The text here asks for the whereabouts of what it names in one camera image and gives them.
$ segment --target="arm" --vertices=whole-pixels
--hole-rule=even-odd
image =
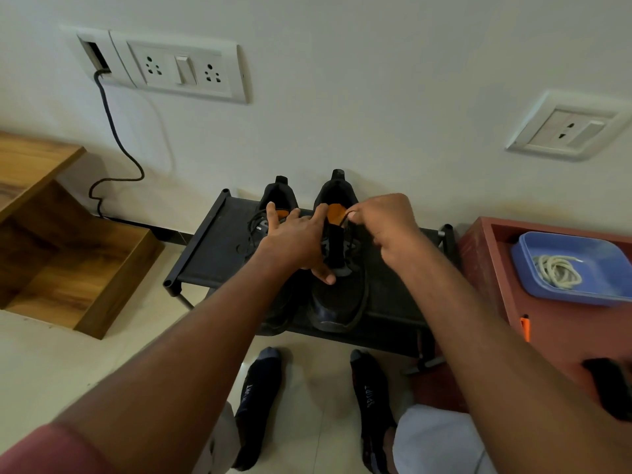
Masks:
[[[498,472],[629,472],[629,426],[489,309],[419,232],[406,196],[372,198],[349,212],[374,235],[422,310]]]
[[[332,282],[320,252],[326,213],[321,205],[299,218],[297,209],[279,226],[270,203],[269,235],[244,267],[55,422],[118,471],[190,472],[283,283],[302,267]]]

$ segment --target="sleeve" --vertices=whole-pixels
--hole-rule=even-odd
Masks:
[[[60,424],[39,427],[0,456],[0,474],[77,472],[116,471],[94,446]]]

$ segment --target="sock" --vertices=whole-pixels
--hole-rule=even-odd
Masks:
[[[397,426],[389,404],[388,382],[375,358],[368,353],[353,350],[351,364],[353,390],[362,421],[362,461],[374,474],[387,474],[384,433]]]
[[[280,380],[280,352],[265,348],[248,369],[241,389],[241,403],[235,414],[242,444],[233,464],[238,471],[250,469],[259,458],[265,424],[279,392]]]

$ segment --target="tile grout line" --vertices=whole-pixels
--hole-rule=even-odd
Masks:
[[[318,429],[318,441],[316,441],[316,452],[314,453],[314,465],[312,466],[312,474],[316,471],[316,459],[318,459],[318,448],[320,447],[320,435],[322,434],[322,423],[325,421],[325,410],[320,414],[320,426]]]

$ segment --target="blue plastic tray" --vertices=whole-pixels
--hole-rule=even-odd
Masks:
[[[582,282],[572,290],[549,285],[540,278],[533,256],[542,254],[573,256],[571,261]],[[550,232],[529,231],[511,248],[511,256],[526,292],[538,298],[574,303],[614,306],[632,302],[632,264],[609,241]]]

